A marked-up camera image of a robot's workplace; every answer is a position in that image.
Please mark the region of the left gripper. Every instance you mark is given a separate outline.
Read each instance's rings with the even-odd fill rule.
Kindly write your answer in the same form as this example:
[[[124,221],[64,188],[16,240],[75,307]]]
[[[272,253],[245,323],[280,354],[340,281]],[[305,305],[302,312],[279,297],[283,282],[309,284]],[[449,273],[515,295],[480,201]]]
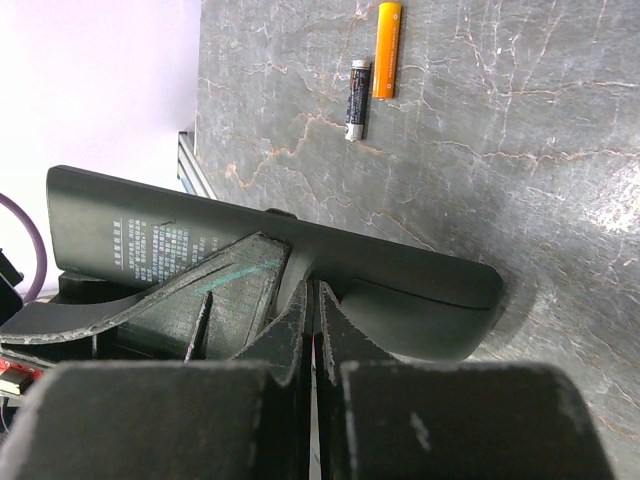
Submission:
[[[11,400],[23,400],[29,388],[58,364],[94,359],[94,346],[2,346],[1,396]]]

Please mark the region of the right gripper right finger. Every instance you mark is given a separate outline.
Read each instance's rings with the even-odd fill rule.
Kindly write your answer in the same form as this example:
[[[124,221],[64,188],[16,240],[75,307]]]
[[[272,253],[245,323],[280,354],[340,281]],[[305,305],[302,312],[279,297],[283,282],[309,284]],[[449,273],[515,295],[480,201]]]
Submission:
[[[317,286],[325,479],[610,479],[578,388],[541,363],[400,362]]]

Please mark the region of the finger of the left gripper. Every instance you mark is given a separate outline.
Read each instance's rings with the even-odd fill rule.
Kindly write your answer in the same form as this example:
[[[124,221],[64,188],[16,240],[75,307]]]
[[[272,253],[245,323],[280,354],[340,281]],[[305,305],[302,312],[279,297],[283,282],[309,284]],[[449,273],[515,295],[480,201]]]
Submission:
[[[222,359],[265,326],[289,256],[250,235],[167,281],[93,304],[34,302],[1,327],[2,346],[94,346],[95,358]]]

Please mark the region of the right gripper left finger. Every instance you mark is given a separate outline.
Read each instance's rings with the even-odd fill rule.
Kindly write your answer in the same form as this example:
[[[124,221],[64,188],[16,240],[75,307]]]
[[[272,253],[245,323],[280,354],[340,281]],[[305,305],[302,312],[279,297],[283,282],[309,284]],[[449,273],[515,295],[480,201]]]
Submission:
[[[304,479],[312,286],[229,360],[92,361],[28,392],[5,479]]]

